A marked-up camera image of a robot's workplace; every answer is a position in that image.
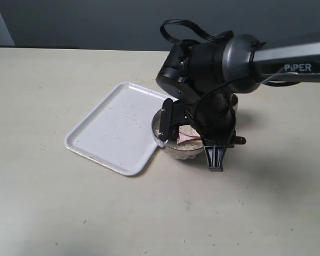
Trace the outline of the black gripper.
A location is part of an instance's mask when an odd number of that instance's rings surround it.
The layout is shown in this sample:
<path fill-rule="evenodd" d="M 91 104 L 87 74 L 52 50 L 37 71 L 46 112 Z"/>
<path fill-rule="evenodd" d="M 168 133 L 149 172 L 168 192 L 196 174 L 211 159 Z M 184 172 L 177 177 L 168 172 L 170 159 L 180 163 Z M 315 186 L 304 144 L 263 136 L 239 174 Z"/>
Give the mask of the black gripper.
<path fill-rule="evenodd" d="M 191 93 L 185 96 L 190 125 L 201 137 L 211 172 L 223 172 L 223 158 L 227 148 L 246 144 L 236 135 L 236 115 L 230 105 L 233 93 L 212 92 L 207 96 Z"/>

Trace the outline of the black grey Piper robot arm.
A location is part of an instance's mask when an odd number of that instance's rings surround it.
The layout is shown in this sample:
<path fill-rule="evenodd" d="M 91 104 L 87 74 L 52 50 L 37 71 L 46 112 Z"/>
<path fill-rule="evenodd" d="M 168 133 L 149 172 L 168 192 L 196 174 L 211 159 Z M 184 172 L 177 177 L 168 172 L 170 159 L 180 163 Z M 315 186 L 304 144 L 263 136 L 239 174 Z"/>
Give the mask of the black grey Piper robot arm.
<path fill-rule="evenodd" d="M 226 150 L 243 145 L 236 134 L 236 94 L 303 82 L 320 83 L 320 31 L 276 43 L 225 32 L 215 41 L 186 39 L 165 59 L 156 83 L 170 95 L 162 105 L 158 140 L 179 140 L 179 127 L 199 134 L 210 170 L 221 171 Z"/>

